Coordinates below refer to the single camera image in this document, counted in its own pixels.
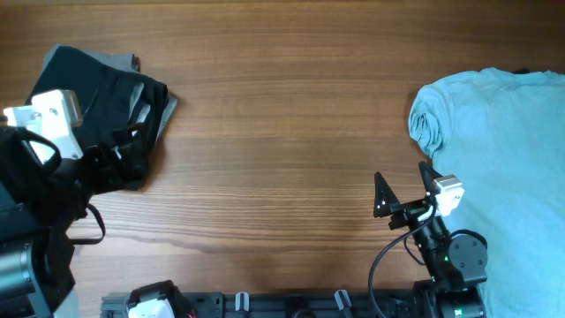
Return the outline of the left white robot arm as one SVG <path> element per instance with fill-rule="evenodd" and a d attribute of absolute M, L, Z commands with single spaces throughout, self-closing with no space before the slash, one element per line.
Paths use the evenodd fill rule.
<path fill-rule="evenodd" d="M 1 315 L 53 317 L 71 296 L 77 245 L 100 238 L 69 238 L 71 225 L 93 215 L 99 193 L 140 186 L 148 172 L 145 132 L 132 125 L 112 133 L 117 150 L 89 147 L 65 159 L 54 142 L 23 127 L 1 129 Z"/>

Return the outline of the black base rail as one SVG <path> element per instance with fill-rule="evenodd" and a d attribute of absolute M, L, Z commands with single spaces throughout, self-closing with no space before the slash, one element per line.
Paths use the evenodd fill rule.
<path fill-rule="evenodd" d="M 236 294 L 186 292 L 183 294 L 195 309 L 196 317 L 294 317 L 306 310 L 315 317 L 379 317 L 364 293 L 348 292 L 349 300 L 338 304 L 336 292 L 302 294 L 251 294 L 246 314 L 236 309 Z M 417 317 L 411 309 L 411 292 L 390 290 L 376 298 L 386 317 Z M 127 297 L 102 298 L 100 317 L 127 317 Z"/>

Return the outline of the black shorts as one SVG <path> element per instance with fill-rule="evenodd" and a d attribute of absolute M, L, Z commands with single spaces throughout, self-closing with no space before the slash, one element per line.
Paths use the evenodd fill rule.
<path fill-rule="evenodd" d="M 126 179 L 125 188 L 140 189 L 154 145 L 178 106 L 167 85 L 141 74 L 132 53 L 109 55 L 57 44 L 44 57 L 29 97 L 56 89 L 71 90 L 78 99 L 83 124 L 73 132 L 84 152 L 104 145 L 119 159 L 112 132 L 136 123 L 145 126 L 148 172 L 143 179 Z"/>

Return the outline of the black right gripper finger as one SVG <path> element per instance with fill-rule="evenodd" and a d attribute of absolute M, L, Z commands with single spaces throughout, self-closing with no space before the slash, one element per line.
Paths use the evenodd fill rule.
<path fill-rule="evenodd" d="M 373 216 L 386 217 L 393 215 L 400 208 L 401 203 L 379 171 L 374 174 L 374 185 Z"/>
<path fill-rule="evenodd" d="M 438 190 L 433 182 L 436 178 L 442 178 L 442 175 L 425 161 L 420 161 L 418 168 L 427 194 L 430 196 L 436 195 Z"/>

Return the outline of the light blue t-shirt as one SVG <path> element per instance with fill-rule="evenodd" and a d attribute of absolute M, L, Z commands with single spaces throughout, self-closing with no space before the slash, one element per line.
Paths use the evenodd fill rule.
<path fill-rule="evenodd" d="M 463 183 L 450 230 L 486 238 L 491 317 L 564 314 L 564 78 L 496 68 L 423 86 L 409 134 Z"/>

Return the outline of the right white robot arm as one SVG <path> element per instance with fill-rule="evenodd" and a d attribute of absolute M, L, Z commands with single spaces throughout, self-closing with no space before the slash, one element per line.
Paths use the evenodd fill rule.
<path fill-rule="evenodd" d="M 442 176 L 428 163 L 418 164 L 426 195 L 401 203 L 388 182 L 374 174 L 373 216 L 389 217 L 391 230 L 408 231 L 388 243 L 376 256 L 367 279 L 372 310 L 383 317 L 373 281 L 377 266 L 386 253 L 407 238 L 413 238 L 421 254 L 419 262 L 430 276 L 417 281 L 409 304 L 413 317 L 485 317 L 485 303 L 478 286 L 487 280 L 487 241 L 475 231 L 449 231 L 443 221 L 463 198 L 463 183 L 454 175 Z"/>

